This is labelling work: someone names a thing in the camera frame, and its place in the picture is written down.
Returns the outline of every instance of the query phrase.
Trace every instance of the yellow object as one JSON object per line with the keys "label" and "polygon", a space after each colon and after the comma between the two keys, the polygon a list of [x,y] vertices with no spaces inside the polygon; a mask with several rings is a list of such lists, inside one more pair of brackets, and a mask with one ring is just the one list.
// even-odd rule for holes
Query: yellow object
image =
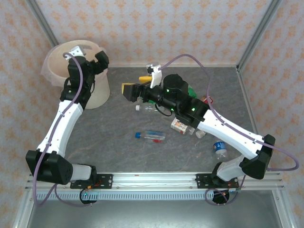
{"label": "yellow object", "polygon": [[122,83],[122,94],[124,94],[124,86],[125,85],[133,85],[134,83]]}
{"label": "yellow object", "polygon": [[141,76],[138,78],[141,83],[146,83],[152,81],[152,76]]}

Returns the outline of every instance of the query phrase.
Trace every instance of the wall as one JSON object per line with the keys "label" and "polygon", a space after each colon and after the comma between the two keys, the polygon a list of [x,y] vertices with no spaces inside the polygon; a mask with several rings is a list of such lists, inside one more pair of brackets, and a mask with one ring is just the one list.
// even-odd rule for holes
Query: wall
{"label": "wall", "polygon": [[10,228],[29,176],[28,150],[54,118],[58,92],[39,75],[51,48],[24,0],[0,2],[0,227]]}
{"label": "wall", "polygon": [[[299,227],[304,223],[304,7],[284,0],[242,76],[260,134],[297,156],[300,169],[284,173]],[[275,152],[272,167],[294,162]]]}
{"label": "wall", "polygon": [[60,43],[90,39],[109,50],[114,65],[166,63],[182,53],[207,65],[236,65],[270,2],[38,0]]}

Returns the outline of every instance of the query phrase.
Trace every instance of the gray tabletop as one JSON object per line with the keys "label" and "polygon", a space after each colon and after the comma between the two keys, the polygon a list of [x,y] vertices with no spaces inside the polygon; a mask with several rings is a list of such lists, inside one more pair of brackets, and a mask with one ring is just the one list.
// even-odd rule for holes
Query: gray tabletop
{"label": "gray tabletop", "polygon": [[[210,96],[213,106],[225,118],[252,131],[248,111],[234,68],[208,68],[212,76]],[[193,87],[198,97],[206,93],[207,77],[198,67],[171,67],[163,77],[179,74]],[[218,162],[213,144],[216,137],[207,134],[181,135],[170,128],[173,116],[147,114],[135,110],[137,103],[128,102],[121,93],[121,83],[138,83],[146,75],[145,68],[110,68],[111,90],[101,107],[85,110],[78,119],[66,147],[66,159],[72,164],[94,165],[97,172],[117,171],[212,171]],[[166,133],[164,143],[136,139],[135,133],[145,130]],[[227,145],[229,158],[240,155]]]}

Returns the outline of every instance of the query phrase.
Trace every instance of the white bottle cap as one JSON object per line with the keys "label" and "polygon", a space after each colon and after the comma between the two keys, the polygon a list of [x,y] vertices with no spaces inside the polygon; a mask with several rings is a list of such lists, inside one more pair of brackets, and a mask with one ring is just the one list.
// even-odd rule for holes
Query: white bottle cap
{"label": "white bottle cap", "polygon": [[198,130],[197,132],[195,132],[195,134],[199,139],[201,139],[205,136],[206,132]]}

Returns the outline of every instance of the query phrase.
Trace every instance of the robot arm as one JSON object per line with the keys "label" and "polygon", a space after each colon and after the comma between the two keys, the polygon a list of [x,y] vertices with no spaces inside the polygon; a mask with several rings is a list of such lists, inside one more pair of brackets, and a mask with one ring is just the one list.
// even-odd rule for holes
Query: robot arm
{"label": "robot arm", "polygon": [[[76,180],[87,180],[87,185],[90,185],[95,182],[96,168],[89,165],[70,164],[64,156],[67,141],[74,125],[85,109],[91,96],[91,88],[94,87],[95,75],[100,74],[107,69],[109,59],[105,52],[101,51],[95,55],[98,62],[95,62],[94,60],[89,62],[84,57],[84,50],[79,46],[73,48],[70,54],[77,59],[82,69],[83,84],[80,94],[64,115],[60,117],[67,106],[70,105],[80,87],[80,74],[77,65],[70,57],[66,57],[66,60],[69,61],[69,78],[66,79],[64,89],[61,93],[61,102],[59,103],[57,115],[46,137],[37,149],[35,151],[28,151],[26,161],[31,173],[34,175],[37,162],[42,152],[45,150],[50,137],[52,137],[51,144],[40,165],[37,180],[57,184],[67,184],[68,182],[74,182]],[[61,118],[61,120],[56,126],[54,134],[51,135],[59,118]]]}
{"label": "robot arm", "polygon": [[217,187],[232,178],[248,175],[255,179],[262,179],[266,172],[272,155],[272,149],[262,146],[255,140],[274,145],[275,138],[271,135],[262,137],[251,133],[240,126],[225,119],[229,124],[242,133],[254,138],[254,141],[236,133],[221,123],[208,104],[188,95],[188,83],[183,81],[179,75],[168,75],[163,80],[163,87],[149,86],[146,84],[124,85],[123,95],[128,101],[135,102],[142,97],[143,102],[154,101],[158,106],[163,106],[175,113],[177,119],[183,124],[206,131],[232,145],[242,153],[242,156],[229,162],[218,163],[212,172],[212,182]]}

